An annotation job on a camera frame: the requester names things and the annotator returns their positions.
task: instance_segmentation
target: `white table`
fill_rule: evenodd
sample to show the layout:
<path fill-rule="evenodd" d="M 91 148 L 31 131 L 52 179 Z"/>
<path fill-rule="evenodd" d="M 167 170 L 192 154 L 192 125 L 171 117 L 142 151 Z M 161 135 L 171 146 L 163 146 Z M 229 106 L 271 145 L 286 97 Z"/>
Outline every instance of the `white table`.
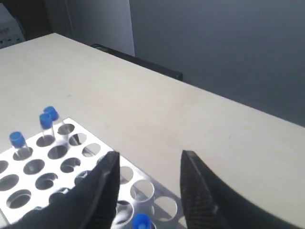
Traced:
<path fill-rule="evenodd" d="M 195 151 L 264 210 L 305 227 L 305 129 L 57 34 L 0 50 L 0 150 L 47 105 L 179 195 Z"/>

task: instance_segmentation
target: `white box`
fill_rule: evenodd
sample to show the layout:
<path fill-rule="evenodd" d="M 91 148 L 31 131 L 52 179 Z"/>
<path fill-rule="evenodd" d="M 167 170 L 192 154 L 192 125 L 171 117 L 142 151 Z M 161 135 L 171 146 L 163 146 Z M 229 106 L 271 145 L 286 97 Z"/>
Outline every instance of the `white box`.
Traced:
<path fill-rule="evenodd" d="M 0 49 L 24 41 L 18 22 L 5 6 L 0 3 Z"/>

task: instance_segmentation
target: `black object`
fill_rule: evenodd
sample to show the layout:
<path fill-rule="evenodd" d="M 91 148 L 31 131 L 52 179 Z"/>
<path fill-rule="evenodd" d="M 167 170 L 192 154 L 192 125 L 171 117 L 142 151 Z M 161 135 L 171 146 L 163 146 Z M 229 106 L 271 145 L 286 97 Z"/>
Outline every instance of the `black object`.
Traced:
<path fill-rule="evenodd" d="M 109 229 L 120 187 L 120 154 L 108 152 L 64 198 L 7 229 Z"/>
<path fill-rule="evenodd" d="M 151 62 L 148 62 L 148 61 L 141 60 L 137 57 L 130 56 L 130 55 L 127 55 L 125 53 L 116 51 L 114 49 L 107 48 L 107 47 L 102 46 L 100 44 L 93 44 L 93 45 L 91 45 L 91 47 L 93 47 L 95 49 L 98 49 L 98 50 L 101 50 L 103 52 L 109 53 L 113 56 L 119 57 L 119 58 L 124 59 L 126 61 L 129 61 L 131 63 L 137 64 L 137 65 L 142 66 L 144 68 L 150 69 L 154 72 L 169 76 L 169 77 L 174 78 L 174 79 L 179 80 L 179 81 L 183 81 L 183 74 L 180 73 L 180 72 L 170 70 L 168 68 L 162 67 L 160 65 L 157 65 L 157 64 L 154 64 L 154 63 L 151 63 Z"/>
<path fill-rule="evenodd" d="M 188 229 L 300 229 L 252 204 L 193 151 L 183 151 L 181 201 Z"/>

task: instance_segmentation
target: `blue screw cap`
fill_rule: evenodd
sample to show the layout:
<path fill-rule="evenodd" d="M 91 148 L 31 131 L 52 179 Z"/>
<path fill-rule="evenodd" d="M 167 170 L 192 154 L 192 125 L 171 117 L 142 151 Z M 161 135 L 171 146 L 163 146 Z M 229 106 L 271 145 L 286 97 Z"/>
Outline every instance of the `blue screw cap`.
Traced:
<path fill-rule="evenodd" d="M 44 113 L 48 113 L 51 115 L 52 121 L 56 121 L 59 118 L 57 111 L 55 110 L 54 106 L 48 106 L 43 109 Z"/>
<path fill-rule="evenodd" d="M 10 142 L 15 148 L 21 148 L 25 145 L 25 139 L 19 131 L 10 134 Z"/>
<path fill-rule="evenodd" d="M 40 125 L 44 130 L 52 127 L 52 118 L 49 113 L 43 113 L 39 115 Z"/>
<path fill-rule="evenodd" d="M 132 228 L 133 229 L 151 229 L 152 223 L 146 214 L 137 214 L 132 219 Z"/>

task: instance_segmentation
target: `test tube rack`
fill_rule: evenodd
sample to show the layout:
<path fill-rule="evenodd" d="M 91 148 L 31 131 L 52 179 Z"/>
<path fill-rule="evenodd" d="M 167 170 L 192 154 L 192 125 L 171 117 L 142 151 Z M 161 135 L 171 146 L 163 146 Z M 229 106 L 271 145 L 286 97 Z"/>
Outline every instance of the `test tube rack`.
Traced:
<path fill-rule="evenodd" d="M 55 139 L 47 146 L 39 133 L 26 141 L 30 153 L 17 155 L 10 148 L 0 154 L 0 209 L 7 224 L 57 201 L 113 151 L 71 118 L 64 123 L 54 126 Z M 62 134 L 66 133 L 63 128 L 69 130 L 68 135 Z M 132 228 L 132 217 L 137 213 L 150 217 L 152 229 L 185 228 L 181 200 L 175 194 L 122 156 L 120 165 L 121 184 L 112 229 Z"/>

